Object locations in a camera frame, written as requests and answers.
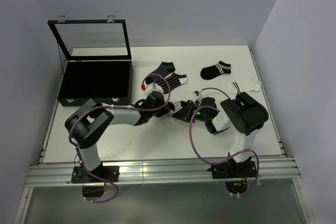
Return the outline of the white sock black thin stripes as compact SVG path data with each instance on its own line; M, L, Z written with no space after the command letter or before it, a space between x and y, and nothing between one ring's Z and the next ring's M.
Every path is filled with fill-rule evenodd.
M168 106L170 108L169 115L172 115L172 114L176 113L177 111L182 109L184 105L186 105L185 101L179 101L179 102L175 102L175 103L169 102L168 103Z

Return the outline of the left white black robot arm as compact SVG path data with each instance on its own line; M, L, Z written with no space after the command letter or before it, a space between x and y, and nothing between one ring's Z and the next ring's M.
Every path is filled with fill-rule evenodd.
M69 142L76 148L83 175L91 182L102 176L102 161L98 154L97 142L111 125L140 126L152 117L160 118L174 111L172 102L163 94L153 91L146 99L125 106L108 105L89 99L66 121Z

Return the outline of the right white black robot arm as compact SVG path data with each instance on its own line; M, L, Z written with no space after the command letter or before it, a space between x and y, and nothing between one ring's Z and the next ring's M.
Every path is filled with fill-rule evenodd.
M175 107L172 118L189 124L192 149L200 160L212 166L212 170L234 177L247 170L256 171L255 162L251 160L251 155L254 154L252 146L269 115L265 107L246 92L238 93L234 99L228 98L220 105L211 97L202 98L200 101L181 101ZM233 145L224 161L211 162L198 153L192 139L192 124L196 120L204 122L212 135L234 130Z

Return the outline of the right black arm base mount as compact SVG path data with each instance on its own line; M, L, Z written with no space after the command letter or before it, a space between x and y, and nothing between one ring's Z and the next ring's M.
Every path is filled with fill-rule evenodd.
M207 171L212 173L212 179L234 179L225 181L225 187L231 196L236 197L240 197L248 191L248 179L257 178L259 172L251 158L240 163L230 159L222 164L211 165Z

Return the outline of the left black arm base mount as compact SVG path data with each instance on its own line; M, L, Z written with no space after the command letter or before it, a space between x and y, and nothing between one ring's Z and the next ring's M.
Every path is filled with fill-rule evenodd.
M100 165L97 169L88 174L82 166L76 166L73 168L71 183L82 184L82 195L86 198L100 198L105 191L107 182L101 179L108 180L110 182L117 182L119 178L119 166L103 166Z

